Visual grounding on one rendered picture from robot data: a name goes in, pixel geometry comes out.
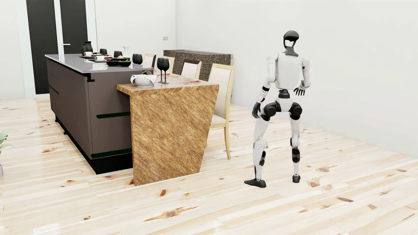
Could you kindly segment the cream wooden dining chair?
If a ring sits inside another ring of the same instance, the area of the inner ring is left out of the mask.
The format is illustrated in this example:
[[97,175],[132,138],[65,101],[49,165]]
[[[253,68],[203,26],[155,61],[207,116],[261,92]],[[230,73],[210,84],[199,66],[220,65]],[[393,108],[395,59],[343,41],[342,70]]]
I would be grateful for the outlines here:
[[165,58],[165,59],[168,59],[169,60],[169,65],[170,65],[170,67],[169,67],[169,69],[167,70],[167,74],[171,74],[172,73],[172,71],[173,71],[173,67],[174,67],[174,61],[175,61],[175,58],[174,57],[170,57],[170,56],[160,56],[161,58]]
[[231,159],[229,149],[229,108],[234,74],[234,66],[213,63],[208,79],[208,82],[219,84],[219,91],[210,129],[224,128],[224,139],[228,159]]
[[143,57],[142,66],[146,68],[152,68],[154,70],[156,55],[145,53]]

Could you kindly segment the robot head black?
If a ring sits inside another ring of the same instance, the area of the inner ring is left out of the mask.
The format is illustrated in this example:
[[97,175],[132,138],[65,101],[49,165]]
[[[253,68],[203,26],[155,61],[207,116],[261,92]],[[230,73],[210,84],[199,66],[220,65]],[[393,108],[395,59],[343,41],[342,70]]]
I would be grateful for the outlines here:
[[[284,34],[283,45],[285,47],[285,51],[284,51],[285,55],[298,57],[298,54],[294,51],[294,46],[298,39],[299,39],[299,34],[294,30],[289,30]],[[286,45],[285,42],[287,40],[290,42],[293,42],[293,44],[291,46]]]

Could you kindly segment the cream dark-framed dining chair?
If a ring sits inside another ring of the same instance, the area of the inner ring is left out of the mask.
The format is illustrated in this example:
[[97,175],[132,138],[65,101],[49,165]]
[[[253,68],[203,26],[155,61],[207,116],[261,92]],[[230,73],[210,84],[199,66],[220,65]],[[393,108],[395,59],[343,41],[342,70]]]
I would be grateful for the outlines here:
[[201,61],[184,59],[181,76],[199,80]]

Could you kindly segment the robot pelvis black white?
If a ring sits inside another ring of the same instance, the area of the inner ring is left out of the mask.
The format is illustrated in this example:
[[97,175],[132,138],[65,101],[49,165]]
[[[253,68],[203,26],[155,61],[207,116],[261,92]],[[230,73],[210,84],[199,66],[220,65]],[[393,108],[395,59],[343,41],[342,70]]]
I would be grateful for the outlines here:
[[302,113],[302,107],[300,104],[293,102],[287,90],[282,89],[279,91],[279,96],[274,102],[266,104],[264,108],[261,109],[261,118],[265,121],[269,121],[277,112],[289,112],[291,119],[299,120]]

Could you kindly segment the robot torso white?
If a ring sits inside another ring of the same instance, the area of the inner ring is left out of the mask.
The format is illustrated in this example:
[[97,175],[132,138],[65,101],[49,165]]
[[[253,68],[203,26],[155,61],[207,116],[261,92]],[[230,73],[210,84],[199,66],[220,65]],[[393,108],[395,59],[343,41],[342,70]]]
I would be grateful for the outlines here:
[[280,52],[275,65],[275,86],[279,89],[294,89],[300,82],[302,57]]

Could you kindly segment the robot left leg white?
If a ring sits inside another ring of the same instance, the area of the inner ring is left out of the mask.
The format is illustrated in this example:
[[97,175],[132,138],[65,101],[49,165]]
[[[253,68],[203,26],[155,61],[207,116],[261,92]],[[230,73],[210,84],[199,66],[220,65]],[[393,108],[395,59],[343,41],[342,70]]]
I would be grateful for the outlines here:
[[254,128],[254,143],[253,143],[253,163],[255,178],[252,180],[246,180],[244,183],[257,186],[259,188],[265,188],[266,183],[262,180],[262,169],[265,163],[265,149],[267,147],[266,140],[263,139],[263,135],[266,132],[270,121],[265,121],[259,115]]

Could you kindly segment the robot leg white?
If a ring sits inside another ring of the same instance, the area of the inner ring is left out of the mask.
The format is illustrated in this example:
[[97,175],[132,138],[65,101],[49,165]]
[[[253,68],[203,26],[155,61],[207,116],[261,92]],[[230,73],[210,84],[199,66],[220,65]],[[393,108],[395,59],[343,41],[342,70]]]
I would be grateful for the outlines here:
[[300,182],[299,162],[300,162],[300,115],[301,109],[296,109],[290,113],[291,124],[291,146],[292,146],[292,161],[294,167],[294,175],[292,176],[293,183]]
[[262,180],[262,169],[265,163],[265,149],[267,147],[266,140],[263,139],[263,135],[266,132],[270,121],[265,121],[259,115],[254,128],[254,143],[253,143],[253,163],[255,178],[252,180],[246,180],[244,183],[257,186],[259,188],[265,188],[266,183]]

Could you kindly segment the robot right leg white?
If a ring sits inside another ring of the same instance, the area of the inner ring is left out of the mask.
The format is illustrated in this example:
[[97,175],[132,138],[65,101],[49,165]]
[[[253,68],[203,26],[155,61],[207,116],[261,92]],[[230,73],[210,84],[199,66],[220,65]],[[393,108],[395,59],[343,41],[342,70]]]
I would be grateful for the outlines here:
[[300,162],[300,115],[301,109],[296,109],[290,113],[291,124],[291,146],[292,146],[292,161],[294,167],[294,175],[292,176],[293,183],[300,182],[299,162]]

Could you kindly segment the dark stone sideboard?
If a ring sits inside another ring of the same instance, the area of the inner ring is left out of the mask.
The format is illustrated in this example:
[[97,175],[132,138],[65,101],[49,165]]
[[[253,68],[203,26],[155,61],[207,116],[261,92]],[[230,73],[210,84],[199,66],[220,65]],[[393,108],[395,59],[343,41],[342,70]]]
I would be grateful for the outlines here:
[[175,58],[174,74],[181,74],[185,59],[201,61],[199,79],[204,81],[208,81],[212,64],[233,65],[233,54],[192,50],[164,50],[163,55]]

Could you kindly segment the wooden bar table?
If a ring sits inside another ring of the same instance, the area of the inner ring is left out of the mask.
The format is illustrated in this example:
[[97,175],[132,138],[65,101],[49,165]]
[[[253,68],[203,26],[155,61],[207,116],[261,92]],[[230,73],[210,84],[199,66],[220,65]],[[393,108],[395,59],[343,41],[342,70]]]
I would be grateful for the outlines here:
[[130,96],[135,186],[200,172],[219,85],[192,80],[117,85]]

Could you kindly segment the black wine glass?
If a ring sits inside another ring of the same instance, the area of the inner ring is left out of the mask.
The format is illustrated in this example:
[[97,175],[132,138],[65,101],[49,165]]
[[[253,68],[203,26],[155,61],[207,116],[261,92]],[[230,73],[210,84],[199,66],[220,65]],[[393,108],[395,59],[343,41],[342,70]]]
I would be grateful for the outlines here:
[[164,82],[162,83],[162,84],[169,84],[167,81],[166,81],[166,71],[169,69],[169,67],[170,67],[170,65],[169,65],[169,60],[168,59],[165,59],[164,60],[164,66],[165,66],[165,71],[164,71]]
[[164,60],[165,58],[161,58],[161,57],[157,59],[157,68],[160,70],[160,77],[161,77],[159,83],[163,83],[161,72],[165,71]]

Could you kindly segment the bowl with white cloth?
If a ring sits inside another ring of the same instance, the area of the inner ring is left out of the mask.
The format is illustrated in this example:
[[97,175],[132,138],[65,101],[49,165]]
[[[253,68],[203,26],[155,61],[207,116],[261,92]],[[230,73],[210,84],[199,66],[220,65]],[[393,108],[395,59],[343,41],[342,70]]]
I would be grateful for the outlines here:
[[152,87],[157,79],[157,75],[152,74],[150,71],[143,71],[142,74],[132,75],[130,78],[131,83],[137,87]]

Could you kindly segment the brown kitchen island grey top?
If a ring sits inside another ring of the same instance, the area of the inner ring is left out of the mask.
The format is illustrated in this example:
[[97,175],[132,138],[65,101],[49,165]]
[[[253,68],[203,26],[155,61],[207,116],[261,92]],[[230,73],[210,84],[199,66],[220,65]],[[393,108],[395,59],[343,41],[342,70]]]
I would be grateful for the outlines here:
[[117,84],[153,68],[82,59],[80,54],[46,54],[51,109],[96,174],[133,167],[130,97]]

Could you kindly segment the black double door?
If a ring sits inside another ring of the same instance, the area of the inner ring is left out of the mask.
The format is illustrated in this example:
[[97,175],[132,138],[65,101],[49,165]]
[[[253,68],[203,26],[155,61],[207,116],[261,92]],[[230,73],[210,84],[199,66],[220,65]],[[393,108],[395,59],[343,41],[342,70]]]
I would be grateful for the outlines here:
[[[85,0],[59,0],[65,54],[81,53],[88,39]],[[26,0],[36,94],[49,93],[45,54],[58,54],[54,0]]]

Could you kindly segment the green potted plant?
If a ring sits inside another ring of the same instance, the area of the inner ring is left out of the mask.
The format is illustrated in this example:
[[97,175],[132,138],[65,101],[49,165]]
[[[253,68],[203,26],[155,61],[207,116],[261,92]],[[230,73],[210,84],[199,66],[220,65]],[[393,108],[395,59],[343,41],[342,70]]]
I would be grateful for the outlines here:
[[[13,131],[13,130],[4,130],[4,131],[0,132],[0,154],[2,153],[2,150],[5,147],[10,146],[10,147],[13,147],[14,148],[14,146],[12,144],[10,144],[10,143],[4,143],[4,141],[6,141],[8,139],[8,134],[11,131]],[[3,176],[3,165],[0,163],[0,178],[2,176]]]

